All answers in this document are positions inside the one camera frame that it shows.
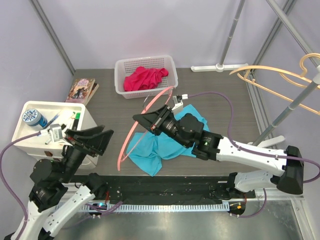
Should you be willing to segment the blue t shirt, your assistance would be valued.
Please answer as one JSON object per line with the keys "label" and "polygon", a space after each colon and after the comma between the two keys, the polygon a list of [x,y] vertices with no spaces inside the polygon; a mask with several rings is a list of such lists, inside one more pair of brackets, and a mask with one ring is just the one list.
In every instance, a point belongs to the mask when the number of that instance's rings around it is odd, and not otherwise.
{"label": "blue t shirt", "polygon": [[163,160],[178,156],[196,157],[191,148],[183,147],[164,133],[156,136],[150,132],[136,132],[125,154],[138,168],[152,177],[161,170]]}

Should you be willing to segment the pink t shirt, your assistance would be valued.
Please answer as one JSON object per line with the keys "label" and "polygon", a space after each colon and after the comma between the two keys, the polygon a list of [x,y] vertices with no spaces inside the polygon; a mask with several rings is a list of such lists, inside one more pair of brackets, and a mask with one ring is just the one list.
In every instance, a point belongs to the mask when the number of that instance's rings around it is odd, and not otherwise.
{"label": "pink t shirt", "polygon": [[131,75],[125,77],[123,88],[126,92],[155,89],[168,75],[169,71],[166,68],[139,66]]}

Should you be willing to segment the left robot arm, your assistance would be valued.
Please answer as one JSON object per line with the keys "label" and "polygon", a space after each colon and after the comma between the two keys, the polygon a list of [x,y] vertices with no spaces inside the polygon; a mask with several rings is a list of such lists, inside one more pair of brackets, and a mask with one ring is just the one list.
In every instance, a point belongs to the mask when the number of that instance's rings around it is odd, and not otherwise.
{"label": "left robot arm", "polygon": [[97,173],[90,173],[85,182],[65,204],[55,211],[83,160],[87,156],[102,156],[114,134],[104,125],[85,130],[66,129],[62,147],[62,159],[40,159],[33,167],[30,179],[34,185],[28,196],[27,206],[11,189],[5,177],[3,184],[16,199],[23,211],[18,229],[5,236],[6,240],[52,240],[65,223],[85,204],[93,199],[102,199],[108,191],[108,184]]}

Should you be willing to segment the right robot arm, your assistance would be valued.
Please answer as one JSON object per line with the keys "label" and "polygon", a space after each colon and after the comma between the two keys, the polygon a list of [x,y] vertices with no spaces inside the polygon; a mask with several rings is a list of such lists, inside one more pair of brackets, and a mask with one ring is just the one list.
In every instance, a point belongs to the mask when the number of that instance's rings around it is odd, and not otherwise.
{"label": "right robot arm", "polygon": [[256,168],[252,172],[229,174],[225,190],[230,197],[272,187],[291,195],[303,193],[304,163],[295,146],[281,150],[231,143],[226,136],[205,130],[204,123],[190,113],[177,120],[168,105],[150,113],[135,114],[133,119],[155,136],[165,134],[183,147],[191,148],[198,159]]}

